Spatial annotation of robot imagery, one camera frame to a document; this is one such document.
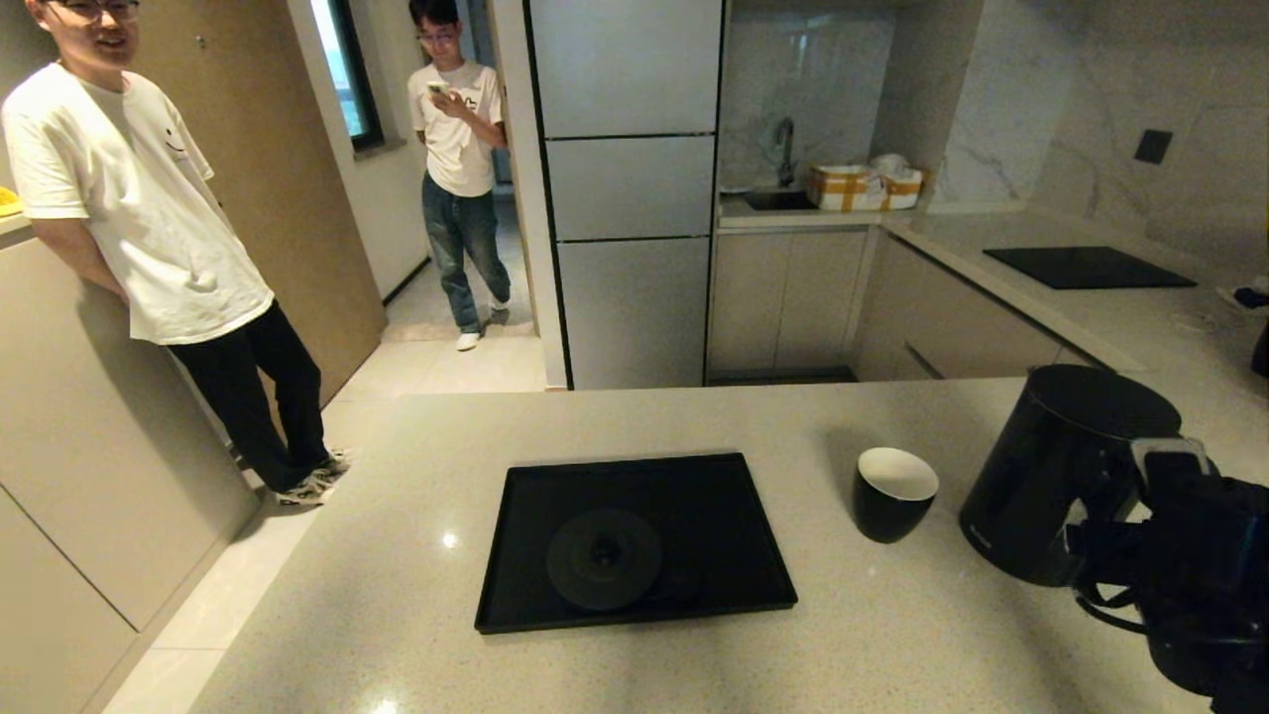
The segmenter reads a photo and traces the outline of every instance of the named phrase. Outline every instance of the sink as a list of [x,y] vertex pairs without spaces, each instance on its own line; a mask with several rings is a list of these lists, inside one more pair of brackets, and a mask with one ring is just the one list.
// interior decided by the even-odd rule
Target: sink
[[817,205],[811,203],[803,190],[761,190],[745,194],[745,203],[755,211],[815,211]]

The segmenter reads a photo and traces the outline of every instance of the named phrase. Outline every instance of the wall outlet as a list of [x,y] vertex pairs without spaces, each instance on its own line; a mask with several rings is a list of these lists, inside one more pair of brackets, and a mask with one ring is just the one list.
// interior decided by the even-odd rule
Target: wall outlet
[[1167,145],[1173,142],[1173,132],[1147,128],[1141,134],[1141,143],[1137,145],[1137,155],[1133,159],[1147,164],[1162,164],[1164,153],[1167,153]]

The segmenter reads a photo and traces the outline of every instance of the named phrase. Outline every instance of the window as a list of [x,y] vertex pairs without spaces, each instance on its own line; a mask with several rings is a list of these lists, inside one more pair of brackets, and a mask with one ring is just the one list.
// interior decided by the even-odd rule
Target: window
[[383,128],[374,109],[371,82],[365,79],[365,65],[362,62],[362,48],[357,43],[357,29],[353,27],[348,0],[310,1],[353,148],[360,151],[378,146],[383,143]]

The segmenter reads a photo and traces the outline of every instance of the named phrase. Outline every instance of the black pants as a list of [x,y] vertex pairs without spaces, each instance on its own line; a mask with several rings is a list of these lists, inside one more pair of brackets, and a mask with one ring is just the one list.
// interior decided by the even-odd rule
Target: black pants
[[[277,301],[230,334],[168,347],[189,370],[244,462],[270,490],[294,488],[330,459],[322,444],[321,372]],[[273,427],[256,368],[277,386],[286,444]]]

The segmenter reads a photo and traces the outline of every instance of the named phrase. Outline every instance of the glasses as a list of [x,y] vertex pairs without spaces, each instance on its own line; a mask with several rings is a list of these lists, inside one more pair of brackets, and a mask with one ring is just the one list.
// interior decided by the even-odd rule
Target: glasses
[[121,22],[135,20],[137,19],[137,6],[141,5],[140,0],[105,0],[104,3],[98,3],[94,0],[43,0],[43,1],[57,3],[58,5],[84,18],[85,20],[93,20],[93,22],[102,19],[102,13],[110,13],[110,16]]
[[452,32],[442,32],[439,34],[420,34],[419,41],[425,44],[450,44],[458,36]]

